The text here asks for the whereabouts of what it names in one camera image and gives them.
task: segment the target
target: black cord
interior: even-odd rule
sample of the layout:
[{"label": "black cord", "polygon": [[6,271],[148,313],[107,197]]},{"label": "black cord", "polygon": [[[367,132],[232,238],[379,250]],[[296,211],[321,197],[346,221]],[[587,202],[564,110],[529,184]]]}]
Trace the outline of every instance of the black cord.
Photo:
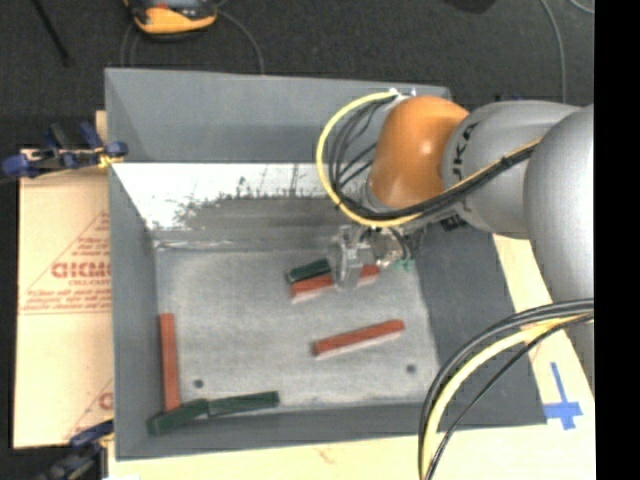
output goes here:
[{"label": "black cord", "polygon": [[514,313],[509,317],[500,320],[494,325],[485,329],[482,333],[472,338],[463,345],[440,369],[433,379],[421,410],[420,427],[418,431],[418,470],[423,469],[423,447],[424,433],[428,415],[431,413],[433,405],[439,397],[446,381],[457,371],[469,356],[480,346],[486,347],[486,342],[495,339],[500,334],[512,331],[523,325],[534,324],[551,318],[562,318],[571,316],[582,316],[594,308],[593,299],[581,299],[575,301],[559,302],[539,306],[520,313]]},{"label": "black cord", "polygon": [[400,231],[398,231],[396,228],[389,228],[389,231],[391,231],[391,234],[395,237],[395,239],[402,247],[402,261],[410,259],[412,256],[411,249],[409,249],[405,237],[403,237]]},{"label": "black cord", "polygon": [[442,458],[442,454],[444,452],[445,447],[448,442],[453,437],[453,433],[456,431],[464,417],[469,413],[469,411],[495,386],[495,384],[504,376],[504,374],[509,371],[525,354],[530,352],[534,347],[540,344],[542,341],[549,338],[551,335],[560,332],[561,330],[566,330],[570,327],[575,327],[577,325],[581,325],[585,322],[590,321],[593,318],[593,314],[584,316],[582,318],[573,320],[571,322],[565,322],[564,324],[559,324],[553,329],[548,330],[547,332],[541,334],[540,336],[533,339],[527,345],[525,345],[522,350],[520,350],[516,355],[514,355],[498,372],[485,384],[485,386],[478,392],[478,394],[474,397],[474,399],[465,407],[465,409],[460,413],[460,415],[456,418],[456,420],[449,426],[445,435],[440,441],[438,448],[436,449],[433,458],[431,459],[431,464],[429,465],[429,469],[424,476],[424,480],[432,480],[433,475],[435,474],[436,468],[440,463],[440,459]]}]

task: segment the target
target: black cable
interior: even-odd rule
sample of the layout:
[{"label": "black cable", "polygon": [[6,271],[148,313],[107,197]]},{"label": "black cable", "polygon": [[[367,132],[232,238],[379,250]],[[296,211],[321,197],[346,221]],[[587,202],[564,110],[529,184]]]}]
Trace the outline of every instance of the black cable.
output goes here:
[{"label": "black cable", "polygon": [[395,239],[402,247],[402,261],[410,259],[411,250],[409,249],[409,246],[407,245],[407,242],[400,231],[398,231],[396,228],[389,228],[389,231],[391,231],[391,234],[395,237]]},{"label": "black cable", "polygon": [[344,176],[349,169],[351,169],[355,164],[362,160],[366,155],[374,151],[376,149],[376,146],[377,144],[374,143],[364,148],[362,151],[360,151],[360,153],[354,156],[349,161],[349,163],[338,173],[338,180],[340,180],[340,184],[342,185],[342,187],[344,187],[347,183],[349,183],[349,181],[351,181],[352,178],[354,178],[354,176],[350,176],[346,180],[343,180],[342,176]]},{"label": "black cable", "polygon": [[337,179],[336,179],[336,183],[338,186],[342,187],[344,186],[341,182],[340,182],[340,177],[341,177],[341,172],[348,170],[349,167],[345,167],[344,169],[342,168],[342,163],[344,162],[344,157],[346,155],[347,149],[349,147],[351,147],[351,145],[353,145],[353,143],[359,139],[360,137],[362,137],[362,135],[367,131],[367,129],[369,128],[369,125],[371,124],[371,120],[373,119],[374,114],[376,113],[376,111],[381,108],[382,106],[386,105],[386,101],[382,101],[382,102],[374,102],[371,107],[369,108],[369,111],[367,112],[367,120],[365,122],[365,124],[362,126],[362,128],[360,128],[360,130],[358,130],[358,132],[353,135],[352,137],[347,137],[346,140],[344,141],[344,147],[342,148],[340,155],[337,158],[337,165],[336,165],[336,174],[337,174]]},{"label": "black cable", "polygon": [[344,180],[342,182],[342,187],[340,187],[340,190],[342,190],[344,188],[344,186],[349,183],[352,179],[356,178],[358,176],[358,174],[360,174],[363,171],[366,171],[369,167],[371,167],[371,161],[366,162],[364,165],[362,165],[361,167],[359,167],[358,169],[356,169],[355,171],[353,171],[346,180]]},{"label": "black cable", "polygon": [[420,427],[419,427],[419,443],[418,443],[418,468],[422,471],[422,455],[423,455],[423,440],[424,433],[426,431],[426,422],[428,415],[433,408],[435,400],[440,395],[445,382],[458,370],[467,358],[476,350],[479,346],[486,347],[485,342],[491,339],[495,339],[501,333],[511,331],[515,328],[519,328],[523,325],[538,323],[543,320],[551,318],[562,318],[571,316],[581,316],[585,313],[593,310],[593,299],[581,299],[575,301],[559,302],[554,304],[548,304],[545,306],[539,306],[529,309],[520,313],[514,313],[503,320],[493,324],[485,329],[482,333],[478,334],[465,345],[463,345],[458,352],[456,352],[440,369],[433,379],[427,396],[421,410]]},{"label": "black cable", "polygon": [[265,67],[264,67],[264,56],[262,55],[262,50],[260,49],[260,46],[258,45],[258,42],[255,40],[253,35],[251,35],[251,33],[245,28],[245,26],[242,23],[240,23],[237,19],[231,16],[231,14],[229,14],[228,12],[221,11],[220,9],[218,9],[218,14],[220,14],[220,16],[224,17],[225,19],[233,23],[246,36],[246,38],[251,43],[251,46],[253,46],[253,50],[256,53],[256,57],[258,59],[258,71],[261,75],[264,75],[266,73]]},{"label": "black cable", "polygon": [[31,0],[31,3],[33,3],[33,6],[36,8],[38,16],[40,16],[40,20],[42,20],[43,25],[45,26],[45,28],[47,29],[47,32],[49,33],[49,37],[51,37],[51,40],[53,41],[56,49],[58,50],[58,53],[60,55],[60,60],[62,61],[62,65],[65,67],[73,66],[75,62],[71,57],[71,55],[69,54],[69,52],[67,51],[67,49],[65,48],[64,44],[62,43],[62,40],[60,39],[58,32],[53,26],[53,23],[51,23],[51,20],[49,19],[49,15],[44,10],[42,3],[40,2],[40,0]]},{"label": "black cable", "polygon": [[327,163],[329,164],[329,181],[334,190],[338,188],[338,158],[340,156],[340,151],[345,147],[345,144],[348,142],[349,138],[353,134],[353,131],[356,129],[363,117],[368,112],[372,111],[374,105],[375,102],[368,103],[362,108],[356,110],[354,114],[349,117],[344,125],[338,130],[336,137],[330,144]]},{"label": "black cable", "polygon": [[429,469],[427,470],[426,475],[424,476],[424,480],[432,480],[433,475],[435,474],[436,468],[442,458],[442,454],[448,442],[453,437],[453,433],[456,431],[464,417],[469,413],[469,411],[495,386],[495,384],[502,378],[502,376],[507,373],[525,354],[530,352],[535,346],[540,344],[542,341],[549,338],[551,335],[560,332],[561,330],[566,330],[570,327],[575,327],[577,325],[583,324],[585,322],[590,321],[593,318],[593,315],[587,315],[583,318],[579,318],[573,320],[571,322],[565,322],[563,324],[559,324],[553,329],[549,329],[547,332],[541,334],[535,339],[531,340],[527,345],[525,345],[522,350],[518,351],[516,355],[514,355],[507,363],[505,363],[498,372],[489,379],[487,384],[478,392],[478,394],[473,398],[473,400],[465,407],[465,409],[460,413],[460,415],[456,418],[456,420],[449,426],[446,430],[442,441],[438,445],[433,458],[431,459],[431,464],[429,465]]}]

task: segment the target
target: red wooden block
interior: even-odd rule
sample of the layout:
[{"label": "red wooden block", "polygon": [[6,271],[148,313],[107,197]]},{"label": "red wooden block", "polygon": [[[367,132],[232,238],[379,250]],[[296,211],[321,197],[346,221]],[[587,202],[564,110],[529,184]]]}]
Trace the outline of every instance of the red wooden block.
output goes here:
[{"label": "red wooden block", "polygon": [[374,345],[382,340],[399,336],[404,329],[402,320],[387,320],[386,322],[316,341],[313,344],[313,355],[318,359],[322,359],[340,352]]},{"label": "red wooden block", "polygon": [[171,411],[180,407],[178,350],[175,319],[172,313],[162,313],[160,315],[160,344],[162,346],[164,409],[165,411]]}]

